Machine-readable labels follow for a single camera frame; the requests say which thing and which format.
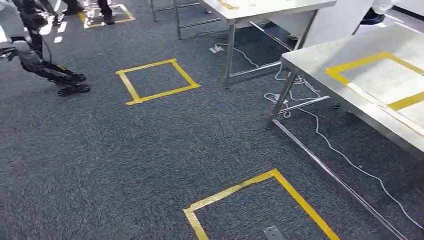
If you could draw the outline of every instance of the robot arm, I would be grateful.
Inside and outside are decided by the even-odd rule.
[[[30,71],[37,69],[42,60],[26,41],[29,34],[25,31],[18,9],[7,0],[0,0],[0,26],[7,39],[7,42],[0,43],[0,49],[16,50],[24,67]]]
[[[0,26],[11,42],[11,38],[28,36],[16,6],[7,0],[0,0]]]

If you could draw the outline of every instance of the yellow tape square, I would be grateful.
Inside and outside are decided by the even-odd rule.
[[[315,223],[321,228],[321,230],[327,235],[330,240],[340,240],[340,238],[334,233],[334,231],[327,225],[327,223],[318,215],[318,213],[305,201],[305,199],[296,191],[296,189],[283,177],[283,175],[276,169],[262,173],[261,175],[255,176],[247,181],[230,187],[224,191],[221,191],[217,194],[209,196],[203,200],[195,202],[190,205],[189,208],[183,209],[185,216],[187,217],[188,222],[193,228],[197,238],[199,240],[209,240],[206,235],[205,230],[203,229],[199,219],[197,218],[195,211],[201,209],[207,205],[210,205],[216,201],[222,200],[229,195],[239,191],[242,188],[245,188],[252,184],[257,184],[263,182],[267,179],[275,178],[291,195],[292,198],[303,208],[303,210],[315,221]]]
[[[177,88],[177,89],[157,93],[157,94],[150,95],[150,96],[140,97],[138,95],[138,93],[136,92],[136,90],[134,89],[134,86],[131,84],[130,80],[128,79],[128,77],[125,73],[137,71],[137,70],[142,70],[142,69],[147,69],[147,68],[152,68],[152,67],[156,67],[156,66],[164,65],[164,64],[172,64],[172,66],[175,68],[175,70],[187,81],[188,86],[183,86],[183,87],[180,87],[180,88]],[[187,91],[187,90],[190,90],[190,89],[195,89],[195,88],[200,87],[200,85],[197,84],[187,74],[187,72],[184,71],[184,69],[177,63],[177,60],[175,58],[165,60],[165,61],[154,62],[154,63],[150,63],[150,64],[147,64],[147,65],[137,66],[137,67],[133,67],[133,68],[129,68],[129,69],[119,70],[119,71],[116,72],[116,74],[119,75],[119,77],[121,78],[121,80],[125,84],[126,89],[128,90],[129,94],[131,94],[131,96],[132,96],[133,100],[125,103],[128,106],[131,106],[131,105],[134,105],[134,104],[141,104],[143,102],[146,102],[146,101],[149,101],[149,100],[152,100],[152,99],[157,99],[157,98],[160,98],[160,97],[165,97],[165,96],[176,94],[176,93],[181,93],[181,92],[184,92],[184,91]]]
[[[376,61],[380,61],[383,59],[390,59],[406,68],[408,68],[409,70],[414,71],[415,73],[424,76],[424,70],[410,64],[409,62],[406,62],[396,56],[394,56],[393,54],[391,54],[390,52],[381,52],[381,53],[377,53],[356,61],[352,61],[352,62],[348,62],[345,64],[341,64],[338,66],[333,66],[333,67],[329,67],[327,68],[325,71],[326,73],[333,77],[335,80],[339,81],[341,84],[345,85],[348,87],[349,84],[349,79],[347,79],[346,77],[344,77],[341,73],[344,71],[348,71],[351,69],[355,69],[358,68],[360,66],[364,66]],[[400,99],[398,101],[392,102],[390,104],[387,104],[387,106],[395,111],[407,108],[411,105],[417,104],[419,102],[424,101],[424,92],[420,92],[418,94]]]
[[[110,8],[112,9],[116,9],[116,8],[121,8],[122,11],[125,13],[125,15],[127,16],[127,19],[122,19],[122,20],[116,20],[115,23],[125,23],[125,22],[129,22],[129,21],[134,21],[136,20],[136,18],[128,11],[128,9],[123,5],[123,4],[114,4],[114,5],[110,5]],[[78,16],[81,19],[82,23],[84,24],[84,28],[85,29],[89,29],[89,28],[94,28],[94,27],[101,27],[101,26],[105,26],[106,23],[104,23],[102,21],[102,23],[99,24],[90,24],[90,20],[97,18],[97,17],[89,17],[88,12],[90,11],[96,11],[96,10],[100,10],[100,8],[90,8],[85,10],[84,12],[79,12]]]

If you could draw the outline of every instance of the dark gray carpet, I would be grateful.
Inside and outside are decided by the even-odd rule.
[[[182,209],[273,168],[341,239],[395,239],[282,132],[264,130],[272,105],[263,95],[282,87],[274,71],[223,88],[225,53],[208,48],[225,43],[226,35],[193,37],[225,30],[223,23],[184,29],[185,39],[177,40],[171,12],[160,12],[153,24],[147,1],[116,3],[124,3],[136,21],[83,29],[78,17],[67,17],[65,32],[45,38],[54,61],[87,75],[89,93],[58,97],[54,84],[23,71],[18,61],[1,62],[5,239],[108,239],[134,224],[146,240],[195,240]],[[199,7],[181,10],[182,23],[210,17]],[[55,36],[63,41],[54,44]],[[237,48],[257,64],[276,61],[284,51],[255,29],[239,31]],[[115,72],[172,58],[202,86],[126,106],[132,99]],[[234,56],[236,70],[251,67]],[[140,96],[185,84],[171,66],[128,77]],[[313,96],[305,87],[294,93]],[[319,115],[322,132],[337,149],[383,178],[424,224],[424,164],[335,104],[306,109]],[[405,236],[424,238],[375,180],[328,149],[315,134],[313,117],[294,112],[284,123]],[[196,214],[211,240],[264,239],[262,229],[273,225],[289,240],[326,239],[271,179]]]

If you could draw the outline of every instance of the stainless steel table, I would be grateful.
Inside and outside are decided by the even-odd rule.
[[[277,116],[334,98],[399,146],[424,159],[424,35],[400,25],[284,53],[291,74],[268,128],[277,125],[399,239],[406,239],[357,192],[300,142]],[[328,96],[282,109],[296,75]]]
[[[279,61],[277,61],[260,66],[252,70],[232,73],[236,24],[251,23],[253,26],[270,36],[275,41],[277,41],[279,44],[288,48],[288,46],[284,44],[284,42],[274,37],[272,34],[267,33],[265,30],[260,28],[252,21],[272,18],[281,14],[294,14],[306,11],[314,11],[314,15],[309,25],[307,26],[305,33],[298,40],[297,45],[295,47],[295,49],[299,49],[303,46],[305,42],[306,36],[310,30],[312,22],[315,19],[317,10],[321,8],[331,7],[336,4],[336,0],[198,0],[198,2],[203,5],[208,11],[211,11],[213,14],[215,14],[218,18],[181,26],[178,14],[179,7],[176,4],[176,0],[172,0],[175,11],[177,35],[178,38],[181,39],[182,28],[212,23],[216,22],[217,20],[222,20],[229,25],[227,59],[225,65],[226,86],[228,85],[229,78],[256,72],[274,66],[279,66],[281,64]]]

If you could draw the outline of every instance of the electrical outlet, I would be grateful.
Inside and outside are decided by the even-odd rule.
[[[225,51],[225,49],[220,47],[220,46],[211,47],[211,48],[209,48],[209,50],[214,54]]]

